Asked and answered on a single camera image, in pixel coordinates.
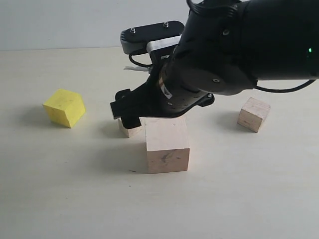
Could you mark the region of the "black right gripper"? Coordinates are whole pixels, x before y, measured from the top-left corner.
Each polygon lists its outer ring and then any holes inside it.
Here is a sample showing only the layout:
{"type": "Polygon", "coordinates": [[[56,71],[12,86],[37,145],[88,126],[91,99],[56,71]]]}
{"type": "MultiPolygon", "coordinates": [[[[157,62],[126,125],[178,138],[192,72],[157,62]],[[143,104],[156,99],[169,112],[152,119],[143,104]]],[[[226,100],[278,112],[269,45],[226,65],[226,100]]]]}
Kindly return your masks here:
{"type": "Polygon", "coordinates": [[[195,106],[214,103],[212,93],[192,89],[180,75],[171,71],[169,61],[153,67],[145,83],[134,90],[125,89],[110,103],[113,118],[121,118],[126,129],[141,126],[139,117],[177,118],[195,106]]]}

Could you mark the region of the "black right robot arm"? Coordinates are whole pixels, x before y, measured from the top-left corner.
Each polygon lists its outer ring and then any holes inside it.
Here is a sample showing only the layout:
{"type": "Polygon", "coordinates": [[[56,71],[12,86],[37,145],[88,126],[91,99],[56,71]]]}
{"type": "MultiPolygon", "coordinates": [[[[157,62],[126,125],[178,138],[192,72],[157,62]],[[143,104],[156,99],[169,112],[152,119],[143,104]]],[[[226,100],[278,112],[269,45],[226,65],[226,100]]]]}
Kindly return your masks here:
{"type": "Polygon", "coordinates": [[[319,78],[316,0],[188,1],[186,23],[167,21],[123,30],[129,59],[148,54],[149,77],[116,93],[114,119],[128,129],[140,118],[177,118],[193,107],[257,89],[260,80],[319,78]]]}

